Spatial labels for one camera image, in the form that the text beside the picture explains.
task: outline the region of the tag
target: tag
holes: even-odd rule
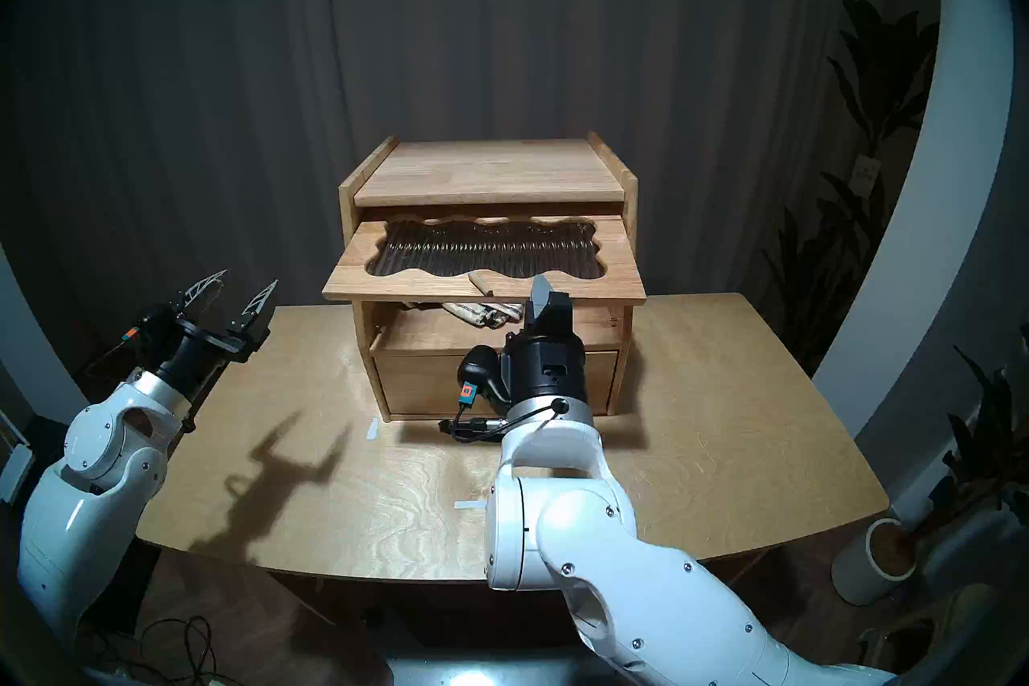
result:
[[[475,386],[465,382],[464,387],[461,388],[461,395],[458,396],[457,402],[462,406],[471,406],[475,402]]]
[[[882,164],[875,157],[865,157],[863,154],[857,155],[854,163],[854,170],[850,173],[850,184],[847,186],[855,196],[867,198],[872,195],[872,189],[876,186],[876,177],[879,176],[879,167]]]

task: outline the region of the pull-out tray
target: pull-out tray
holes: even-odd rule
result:
[[[505,218],[467,218],[481,224],[504,223]],[[534,223],[554,224],[567,220],[589,221],[596,227],[593,243],[604,268],[598,279],[578,279],[564,272],[545,272],[555,290],[568,293],[580,303],[642,304],[646,300],[626,227],[618,216],[533,217]],[[483,294],[467,275],[437,277],[407,268],[388,277],[368,273],[368,263],[386,241],[386,221],[364,221],[354,232],[347,250],[332,270],[322,295],[329,300],[357,301],[481,301]],[[497,301],[524,301],[532,290],[532,279],[513,279],[496,272],[478,274]]]

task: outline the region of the wooden handle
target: wooden handle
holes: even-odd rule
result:
[[[478,292],[482,293],[484,296],[493,295],[493,291],[490,290],[490,286],[486,284],[486,280],[480,277],[475,272],[471,272],[468,275],[468,281],[472,285],[474,285],[475,289],[478,290]]]

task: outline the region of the wavy cutout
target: wavy cutout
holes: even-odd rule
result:
[[[578,279],[600,279],[604,266],[597,259],[596,231],[589,221],[390,221],[379,254],[366,268],[374,277],[420,268],[436,277],[493,270],[529,279],[560,270]]]

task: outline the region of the potted plant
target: potted plant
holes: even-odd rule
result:
[[[1012,389],[998,370],[993,378],[956,346],[983,397],[973,429],[948,414],[957,456],[944,455],[951,472],[929,494],[932,510],[913,531],[892,517],[876,520],[832,562],[832,585],[848,603],[863,606],[890,591],[915,572],[918,543],[941,532],[987,502],[1010,509],[1029,526],[1029,424],[1012,428]]]
[[[919,30],[917,12],[890,24],[867,0],[843,0],[843,6],[854,30],[840,31],[851,66],[827,60],[844,104],[864,134],[863,153],[850,182],[822,173],[836,195],[818,200],[821,219],[814,237],[800,240],[787,208],[778,263],[761,252],[782,300],[779,338],[809,375],[828,351],[883,239],[889,213],[880,150],[899,130],[920,128],[939,33],[936,23]]]

